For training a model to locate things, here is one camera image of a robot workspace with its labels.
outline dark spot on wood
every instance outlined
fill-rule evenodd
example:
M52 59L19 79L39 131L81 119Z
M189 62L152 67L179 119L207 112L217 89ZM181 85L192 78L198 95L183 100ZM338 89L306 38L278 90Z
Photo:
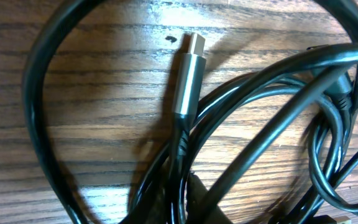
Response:
M175 43L178 39L176 39L175 37L172 37L172 36L167 36L165 38L165 40L169 40L171 43Z

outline coiled cable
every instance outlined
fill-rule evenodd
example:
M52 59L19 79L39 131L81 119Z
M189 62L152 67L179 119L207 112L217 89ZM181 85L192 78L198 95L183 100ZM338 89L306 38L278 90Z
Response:
M27 59L22 84L25 119L41 168L52 189L65 207L73 223L88 220L76 203L71 190L58 166L48 139L42 92L47 67L58 46L76 24L103 0L67 0L48 20L37 37ZM358 6L352 0L316 1L327 9L345 28L352 44L337 44L319 47L281 60L250 78L241 76L231 80L199 103L192 122L192 131L174 127L173 136L177 144L167 141L157 153L139 183L129 205L129 214L121 223L145 223L150 206L162 181L160 172L167 158L178 158L168 175L166 189L167 220L172 224L204 223L218 202L285 130L285 128L311 103L321 108L313 120L308 134L309 170L313 186L287 215L271 219L272 223L304 223L313 216L324 201L341 210L358 216L358 203L348 204L335 188L358 165L358 152L343 163L347 145L358 114ZM326 90L357 65L357 74L349 94L342 97L339 105ZM298 72L322 68L323 71L311 82L304 83L293 76ZM264 97L294 95L294 97L266 124L261 132L234 159L198 204L197 211L188 210L186 219L185 189L190 168L195 157L213 131L238 107ZM319 166L318 153L328 133L332 141L323 169ZM181 152L181 156L172 153Z

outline metal connector tip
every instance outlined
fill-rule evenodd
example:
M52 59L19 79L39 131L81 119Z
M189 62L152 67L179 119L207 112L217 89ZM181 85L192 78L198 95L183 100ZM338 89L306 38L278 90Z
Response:
M204 37L202 37L199 34L192 33L188 53L196 54L202 57L204 52L204 44L205 44Z

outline cable strain relief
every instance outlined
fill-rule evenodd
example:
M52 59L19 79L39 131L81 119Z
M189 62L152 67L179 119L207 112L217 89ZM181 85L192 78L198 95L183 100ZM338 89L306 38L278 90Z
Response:
M189 143L189 132L182 131L180 134L180 140L179 140L179 155L185 156L187 153Z
M338 110L349 110L352 107L352 100L348 94L338 94L331 99Z

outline wooden surface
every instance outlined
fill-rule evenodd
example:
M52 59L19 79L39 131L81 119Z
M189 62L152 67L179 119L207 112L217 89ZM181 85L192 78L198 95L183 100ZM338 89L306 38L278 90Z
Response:
M30 46L60 2L0 1L0 223L70 222L36 160L20 98ZM117 223L126 215L131 187L167 138L175 53L190 32L206 37L203 96L309 46L349 42L339 24L312 1L118 0L100 5L61 45L45 82L54 151L93 220ZM288 99L251 103L218 128L192 168L207 187ZM265 223L310 186L300 136L316 111L315 106L304 111L220 202L232 221ZM358 122L347 159L356 150ZM358 167L337 191L358 202ZM320 213L349 215L326 204Z

